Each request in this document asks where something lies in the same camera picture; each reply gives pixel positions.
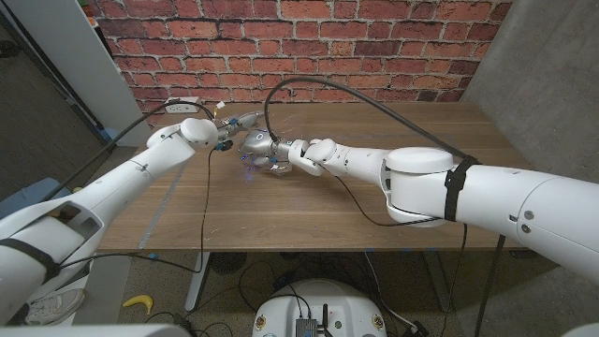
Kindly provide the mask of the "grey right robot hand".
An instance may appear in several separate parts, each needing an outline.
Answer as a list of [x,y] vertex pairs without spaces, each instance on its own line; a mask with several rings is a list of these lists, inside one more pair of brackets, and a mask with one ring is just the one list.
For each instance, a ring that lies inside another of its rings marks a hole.
[[292,142],[274,141],[266,129],[254,129],[242,140],[239,147],[241,162],[249,169],[259,169],[283,175],[292,170],[288,154]]

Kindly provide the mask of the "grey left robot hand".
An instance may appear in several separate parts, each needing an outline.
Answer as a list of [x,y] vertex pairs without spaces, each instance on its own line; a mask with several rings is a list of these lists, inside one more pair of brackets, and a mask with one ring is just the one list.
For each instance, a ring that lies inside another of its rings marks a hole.
[[242,115],[227,116],[217,119],[215,124],[218,130],[218,139],[231,139],[241,131],[248,131],[256,125],[259,118],[264,116],[263,111],[251,111]]

